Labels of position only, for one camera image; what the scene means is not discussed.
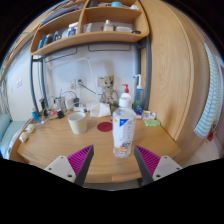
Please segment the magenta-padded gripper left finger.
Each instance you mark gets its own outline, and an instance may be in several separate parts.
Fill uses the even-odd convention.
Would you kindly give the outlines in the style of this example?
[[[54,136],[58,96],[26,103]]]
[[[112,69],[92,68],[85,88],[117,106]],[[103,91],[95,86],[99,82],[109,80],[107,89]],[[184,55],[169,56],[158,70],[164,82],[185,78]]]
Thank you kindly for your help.
[[[90,145],[68,157],[60,155],[45,168],[45,171],[82,186],[93,155],[94,147]]]

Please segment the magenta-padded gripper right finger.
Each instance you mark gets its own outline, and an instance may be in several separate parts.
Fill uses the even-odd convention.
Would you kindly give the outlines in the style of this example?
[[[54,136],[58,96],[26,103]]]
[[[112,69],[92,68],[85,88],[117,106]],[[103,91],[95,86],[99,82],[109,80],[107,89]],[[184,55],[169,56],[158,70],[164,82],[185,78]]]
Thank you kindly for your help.
[[[182,169],[182,167],[168,155],[160,157],[138,145],[134,146],[134,156],[145,185]]]

